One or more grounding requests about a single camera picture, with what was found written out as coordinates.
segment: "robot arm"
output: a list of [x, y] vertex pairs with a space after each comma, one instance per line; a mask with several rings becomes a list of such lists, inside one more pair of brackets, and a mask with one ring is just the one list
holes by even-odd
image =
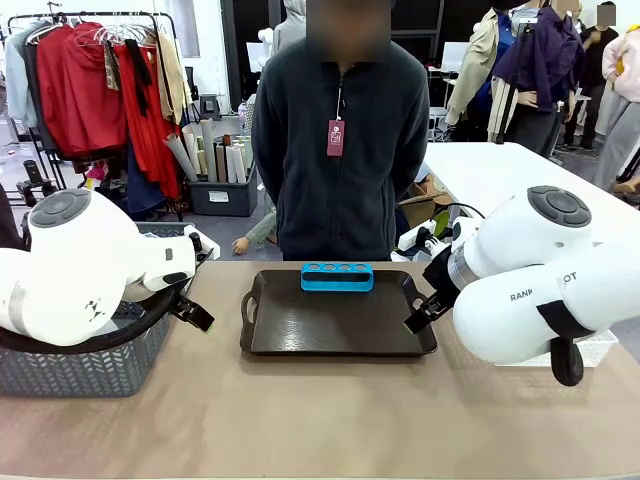
[[551, 352], [554, 375], [573, 386], [582, 378], [574, 340], [640, 314], [629, 249], [594, 245], [588, 207], [564, 190], [531, 188], [481, 224], [459, 219], [451, 247], [426, 236], [435, 255], [424, 277], [436, 293], [405, 323], [417, 332], [453, 308], [458, 337], [482, 360]]
[[[219, 247], [193, 227], [175, 238], [149, 238], [109, 200], [64, 190], [29, 215], [32, 251], [0, 250], [0, 326], [58, 346], [88, 340], [111, 321], [122, 300], [141, 302], [182, 288], [196, 253]], [[203, 330], [213, 317], [181, 298], [178, 316]]]

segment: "black fleece jacket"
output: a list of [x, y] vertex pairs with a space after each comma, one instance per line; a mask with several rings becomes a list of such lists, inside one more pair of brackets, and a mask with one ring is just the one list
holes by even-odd
[[342, 157], [327, 156], [341, 75], [306, 40], [269, 60], [252, 143], [278, 210], [285, 259], [387, 260], [394, 209], [424, 160], [429, 124], [425, 68], [392, 43], [376, 63], [342, 78]]

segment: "black tray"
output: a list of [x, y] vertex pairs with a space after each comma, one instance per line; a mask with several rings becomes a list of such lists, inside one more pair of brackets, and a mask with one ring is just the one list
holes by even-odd
[[[259, 272], [242, 300], [240, 346], [256, 355], [421, 357], [438, 344], [431, 327], [404, 321], [424, 300], [406, 272], [374, 272], [369, 293], [305, 292], [299, 270]], [[249, 320], [249, 301], [256, 308]]]

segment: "beige tabletop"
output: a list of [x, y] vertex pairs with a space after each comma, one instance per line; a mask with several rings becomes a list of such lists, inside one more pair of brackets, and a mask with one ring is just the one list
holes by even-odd
[[[211, 262], [191, 297], [217, 318], [176, 323], [128, 399], [0, 398], [0, 474], [62, 478], [557, 478], [640, 472], [640, 366], [616, 346], [584, 382], [498, 368], [449, 317], [418, 361], [255, 359], [240, 300], [254, 275], [297, 264]], [[406, 269], [428, 291], [424, 265]]]

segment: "red garment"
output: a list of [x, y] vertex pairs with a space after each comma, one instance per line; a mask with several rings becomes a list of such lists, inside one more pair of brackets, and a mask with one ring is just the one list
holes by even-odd
[[120, 83], [127, 112], [127, 124], [140, 170], [149, 181], [160, 184], [165, 197], [178, 198], [180, 190], [176, 160], [163, 140], [171, 133], [179, 133], [179, 130], [173, 122], [168, 122], [162, 117], [155, 64], [156, 49], [140, 47], [152, 81], [151, 85], [143, 87], [149, 104], [146, 116], [140, 113], [136, 97], [135, 72], [131, 55], [124, 45], [115, 46], [114, 51], [120, 64]]
[[72, 33], [73, 28], [69, 25], [57, 28], [40, 39], [36, 50], [42, 114], [49, 133], [58, 148], [66, 155], [70, 154], [71, 146], [67, 141], [66, 132], [67, 102], [62, 68], [62, 43]]
[[88, 155], [126, 144], [126, 117], [120, 92], [107, 88], [104, 47], [80, 46], [78, 36], [102, 25], [64, 25], [40, 40], [38, 80], [44, 121], [65, 156]]
[[107, 87], [104, 46], [93, 42], [96, 23], [81, 23], [63, 43], [67, 139], [77, 153], [122, 148], [127, 121], [122, 94]]

